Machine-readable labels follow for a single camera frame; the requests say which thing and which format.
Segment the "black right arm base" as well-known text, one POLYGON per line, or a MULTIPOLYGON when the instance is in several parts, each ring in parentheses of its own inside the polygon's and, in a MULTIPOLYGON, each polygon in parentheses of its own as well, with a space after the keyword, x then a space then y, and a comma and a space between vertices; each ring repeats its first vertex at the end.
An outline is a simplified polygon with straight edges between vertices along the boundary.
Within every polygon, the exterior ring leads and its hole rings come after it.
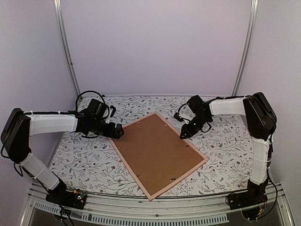
POLYGON ((242 216, 248 221, 256 221, 266 209, 268 198, 264 189, 248 188, 243 193, 230 193, 225 198, 225 203, 230 210, 246 208, 242 210, 242 216))

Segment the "brown cardboard backing board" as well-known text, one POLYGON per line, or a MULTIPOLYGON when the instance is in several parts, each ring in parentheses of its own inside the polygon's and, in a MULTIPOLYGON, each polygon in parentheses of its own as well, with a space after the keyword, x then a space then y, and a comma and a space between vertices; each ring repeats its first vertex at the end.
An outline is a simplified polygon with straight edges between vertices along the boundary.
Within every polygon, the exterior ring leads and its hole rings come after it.
POLYGON ((162 195, 207 162, 207 158, 159 113, 124 127, 112 146, 149 201, 162 195))

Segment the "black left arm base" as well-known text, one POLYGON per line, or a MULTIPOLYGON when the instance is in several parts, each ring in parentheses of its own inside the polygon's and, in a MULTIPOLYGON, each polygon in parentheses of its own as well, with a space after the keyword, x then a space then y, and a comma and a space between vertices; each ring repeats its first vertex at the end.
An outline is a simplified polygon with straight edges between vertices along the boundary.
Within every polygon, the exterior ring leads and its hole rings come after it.
POLYGON ((87 201, 87 194, 80 189, 67 191, 66 187, 57 186, 53 190, 48 190, 46 201, 64 207, 83 210, 87 201))

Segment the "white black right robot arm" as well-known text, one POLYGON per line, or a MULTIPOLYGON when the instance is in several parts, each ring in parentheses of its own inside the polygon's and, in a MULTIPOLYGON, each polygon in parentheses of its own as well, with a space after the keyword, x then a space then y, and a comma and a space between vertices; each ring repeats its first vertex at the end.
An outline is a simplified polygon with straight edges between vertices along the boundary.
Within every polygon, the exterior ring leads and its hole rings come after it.
POLYGON ((277 117, 262 92, 237 97, 216 97, 204 101, 200 96, 192 96, 186 105, 195 114, 190 119, 187 115, 177 111, 174 118, 184 122, 180 139, 191 138, 209 125, 214 116, 241 115, 245 118, 245 125, 253 142, 253 168, 248 180, 248 187, 243 201, 247 205, 254 205, 261 198, 261 191, 269 180, 268 169, 273 152, 273 134, 277 128, 277 117))

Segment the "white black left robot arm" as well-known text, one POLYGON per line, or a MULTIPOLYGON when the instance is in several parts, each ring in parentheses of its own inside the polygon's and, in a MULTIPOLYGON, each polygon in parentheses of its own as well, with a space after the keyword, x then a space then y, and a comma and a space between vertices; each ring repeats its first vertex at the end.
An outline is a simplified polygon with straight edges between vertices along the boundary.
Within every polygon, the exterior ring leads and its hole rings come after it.
POLYGON ((64 133, 93 133, 103 137, 119 139, 124 135, 121 124, 106 121, 106 118, 81 112, 25 112, 14 108, 4 126, 0 140, 7 152, 6 158, 19 165, 35 180, 52 191, 52 197, 59 204, 66 204, 70 194, 66 184, 56 176, 32 150, 38 138, 54 137, 64 133))

